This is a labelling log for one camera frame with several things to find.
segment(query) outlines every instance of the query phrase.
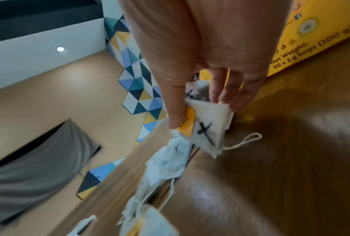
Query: white wall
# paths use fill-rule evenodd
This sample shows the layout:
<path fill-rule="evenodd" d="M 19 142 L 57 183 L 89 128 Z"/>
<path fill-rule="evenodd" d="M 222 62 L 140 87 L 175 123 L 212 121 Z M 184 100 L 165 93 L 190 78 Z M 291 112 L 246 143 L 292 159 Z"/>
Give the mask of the white wall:
<path fill-rule="evenodd" d="M 1 41 L 0 89 L 105 48 L 103 18 Z"/>

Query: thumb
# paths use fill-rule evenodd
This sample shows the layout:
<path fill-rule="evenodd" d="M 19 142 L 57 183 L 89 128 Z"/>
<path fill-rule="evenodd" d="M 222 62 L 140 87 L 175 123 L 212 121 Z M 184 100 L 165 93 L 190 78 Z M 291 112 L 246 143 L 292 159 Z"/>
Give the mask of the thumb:
<path fill-rule="evenodd" d="M 168 128 L 176 129 L 183 123 L 185 117 L 185 84 L 170 84 L 165 78 L 158 78 L 163 102 L 167 108 L 169 117 Z"/>

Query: finger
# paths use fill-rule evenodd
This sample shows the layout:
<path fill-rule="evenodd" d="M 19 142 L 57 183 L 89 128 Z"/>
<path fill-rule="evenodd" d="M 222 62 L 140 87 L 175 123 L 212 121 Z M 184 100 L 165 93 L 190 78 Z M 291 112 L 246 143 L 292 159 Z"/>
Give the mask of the finger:
<path fill-rule="evenodd" d="M 230 101 L 238 94 L 243 81 L 244 78 L 242 73 L 230 70 L 226 86 L 219 97 L 220 101 L 224 104 L 230 103 Z"/>
<path fill-rule="evenodd" d="M 227 68 L 210 68 L 207 70 L 211 75 L 210 83 L 210 101 L 214 103 L 219 102 L 219 96 L 224 89 Z"/>
<path fill-rule="evenodd" d="M 169 117 L 168 128 L 179 128 L 185 117 L 185 85 L 168 84 L 159 78 L 158 85 Z"/>
<path fill-rule="evenodd" d="M 244 106 L 249 104 L 257 95 L 266 79 L 266 72 L 261 73 L 246 73 L 244 74 L 244 84 L 230 104 L 229 108 L 232 111 L 239 111 Z"/>

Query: hand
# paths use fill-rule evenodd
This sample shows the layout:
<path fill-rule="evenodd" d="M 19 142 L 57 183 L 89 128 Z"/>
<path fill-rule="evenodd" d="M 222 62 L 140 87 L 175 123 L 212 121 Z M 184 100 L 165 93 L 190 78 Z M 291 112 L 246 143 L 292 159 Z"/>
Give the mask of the hand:
<path fill-rule="evenodd" d="M 291 0 L 120 0 L 120 5 L 161 89 L 169 128 L 175 129 L 184 118 L 185 84 L 200 70 L 211 74 L 212 102 L 238 111 L 254 99 Z"/>

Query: wooden table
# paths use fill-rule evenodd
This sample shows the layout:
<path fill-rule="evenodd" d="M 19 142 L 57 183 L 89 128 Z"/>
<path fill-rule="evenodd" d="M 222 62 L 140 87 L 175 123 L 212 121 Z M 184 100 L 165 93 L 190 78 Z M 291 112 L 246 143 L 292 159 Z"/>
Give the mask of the wooden table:
<path fill-rule="evenodd" d="M 350 40 L 270 77 L 225 144 L 253 132 L 263 139 L 216 160 L 194 150 L 162 210 L 181 235 L 350 235 Z M 91 214 L 85 235 L 118 235 L 145 162 L 169 138 L 154 130 L 51 235 Z"/>

